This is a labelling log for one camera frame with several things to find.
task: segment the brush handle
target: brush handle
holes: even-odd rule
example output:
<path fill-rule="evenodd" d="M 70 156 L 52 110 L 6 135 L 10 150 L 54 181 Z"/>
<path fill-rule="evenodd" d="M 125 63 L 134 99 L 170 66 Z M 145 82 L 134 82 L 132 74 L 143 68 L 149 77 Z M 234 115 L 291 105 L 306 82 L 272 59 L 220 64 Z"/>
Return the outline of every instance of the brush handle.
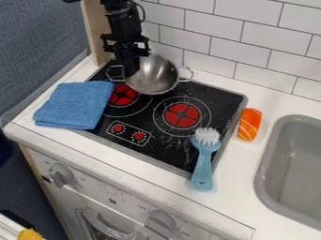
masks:
<path fill-rule="evenodd" d="M 199 149 L 196 168 L 191 177 L 191 184 L 199 191 L 210 191 L 213 189 L 212 153 L 212 150 Z"/>

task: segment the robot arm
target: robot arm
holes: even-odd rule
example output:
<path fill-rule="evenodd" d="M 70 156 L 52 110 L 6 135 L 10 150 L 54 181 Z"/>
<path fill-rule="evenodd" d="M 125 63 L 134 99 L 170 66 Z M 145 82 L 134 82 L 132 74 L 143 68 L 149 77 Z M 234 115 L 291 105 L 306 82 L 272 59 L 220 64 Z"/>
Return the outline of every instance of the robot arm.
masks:
<path fill-rule="evenodd" d="M 148 37 L 142 35 L 141 23 L 145 20 L 142 6 L 132 0 L 100 0 L 105 6 L 106 17 L 112 29 L 112 34 L 101 35 L 104 50 L 115 54 L 115 58 L 124 66 L 125 77 L 131 77 L 140 69 L 140 57 L 149 56 Z M 143 11 L 143 19 L 139 17 L 138 8 Z"/>

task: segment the blue towel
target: blue towel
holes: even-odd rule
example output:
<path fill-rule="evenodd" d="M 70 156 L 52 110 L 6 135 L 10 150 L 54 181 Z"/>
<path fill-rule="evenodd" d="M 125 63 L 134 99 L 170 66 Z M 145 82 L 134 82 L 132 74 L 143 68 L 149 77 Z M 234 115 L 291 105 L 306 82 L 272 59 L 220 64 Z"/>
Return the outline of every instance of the blue towel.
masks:
<path fill-rule="evenodd" d="M 93 129 L 114 90 L 112 82 L 61 83 L 34 114 L 36 125 Z"/>

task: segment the tile backsplash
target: tile backsplash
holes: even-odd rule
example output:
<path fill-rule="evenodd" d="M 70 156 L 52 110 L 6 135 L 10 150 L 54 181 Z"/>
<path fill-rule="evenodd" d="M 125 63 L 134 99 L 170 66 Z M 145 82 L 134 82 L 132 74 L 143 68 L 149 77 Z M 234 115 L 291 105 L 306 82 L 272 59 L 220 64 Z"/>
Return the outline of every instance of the tile backsplash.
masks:
<path fill-rule="evenodd" d="M 137 0 L 153 52 L 321 101 L 321 0 Z"/>

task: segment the gray wall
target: gray wall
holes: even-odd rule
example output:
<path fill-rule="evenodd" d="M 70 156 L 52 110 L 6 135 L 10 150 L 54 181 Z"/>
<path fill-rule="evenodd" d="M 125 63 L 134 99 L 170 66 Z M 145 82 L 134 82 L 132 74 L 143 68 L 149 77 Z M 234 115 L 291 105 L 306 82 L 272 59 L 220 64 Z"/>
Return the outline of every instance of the gray wall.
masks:
<path fill-rule="evenodd" d="M 0 0 L 0 114 L 86 48 L 79 3 Z"/>

